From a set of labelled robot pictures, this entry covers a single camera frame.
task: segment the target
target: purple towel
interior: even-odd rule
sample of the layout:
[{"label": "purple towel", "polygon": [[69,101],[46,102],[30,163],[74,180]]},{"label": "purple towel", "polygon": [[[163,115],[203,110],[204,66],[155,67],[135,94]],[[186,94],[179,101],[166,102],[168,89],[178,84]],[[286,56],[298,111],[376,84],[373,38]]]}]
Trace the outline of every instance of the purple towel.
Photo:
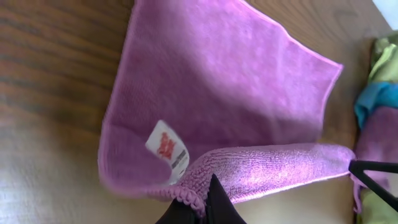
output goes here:
[{"label": "purple towel", "polygon": [[[374,162],[398,163],[398,110],[390,107],[378,108],[366,121],[358,140],[355,154],[359,160]],[[376,181],[381,187],[390,190],[390,173],[365,171],[365,173]],[[361,211],[359,201],[359,186],[366,187],[353,175],[356,204],[358,212]]]},{"label": "purple towel", "polygon": [[[349,149],[292,144],[320,136],[341,69],[244,1],[136,1],[103,121],[100,176],[119,194],[177,198],[202,212],[212,173],[233,202],[345,175]],[[172,185],[169,165],[145,147],[160,119],[190,155]]]}]

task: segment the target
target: brown table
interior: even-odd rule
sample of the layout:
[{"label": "brown table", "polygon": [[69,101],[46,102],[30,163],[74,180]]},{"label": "brown table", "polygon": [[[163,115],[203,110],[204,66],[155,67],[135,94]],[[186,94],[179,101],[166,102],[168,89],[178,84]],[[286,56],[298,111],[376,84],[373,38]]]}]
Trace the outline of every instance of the brown table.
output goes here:
[{"label": "brown table", "polygon": [[[328,101],[322,141],[353,147],[353,103],[368,74],[371,40],[391,30],[375,5],[250,2],[304,45],[345,65]],[[154,223],[167,207],[118,198],[98,180],[101,120],[132,6],[133,0],[0,1],[0,223]],[[346,179],[317,183],[238,210],[249,223],[349,223],[349,187]],[[267,201],[273,206],[259,209]],[[338,217],[328,222],[328,211]]]}]

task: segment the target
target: teal cloth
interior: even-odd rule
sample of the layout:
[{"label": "teal cloth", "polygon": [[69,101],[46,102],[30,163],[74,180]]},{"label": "teal cloth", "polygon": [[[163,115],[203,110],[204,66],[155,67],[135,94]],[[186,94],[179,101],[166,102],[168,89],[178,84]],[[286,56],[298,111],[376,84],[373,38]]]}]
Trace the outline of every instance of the teal cloth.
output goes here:
[{"label": "teal cloth", "polygon": [[388,82],[369,83],[354,105],[354,111],[362,129],[368,116],[379,106],[398,108],[398,84]]}]

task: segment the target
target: label with red print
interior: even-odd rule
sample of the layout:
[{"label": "label with red print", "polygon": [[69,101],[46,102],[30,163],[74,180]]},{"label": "label with red print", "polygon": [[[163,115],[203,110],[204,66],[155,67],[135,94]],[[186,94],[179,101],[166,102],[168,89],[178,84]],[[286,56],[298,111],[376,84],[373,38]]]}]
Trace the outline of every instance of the label with red print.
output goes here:
[{"label": "label with red print", "polygon": [[174,130],[164,121],[158,121],[145,146],[169,164],[172,170],[169,184],[176,183],[189,165],[189,153]]}]

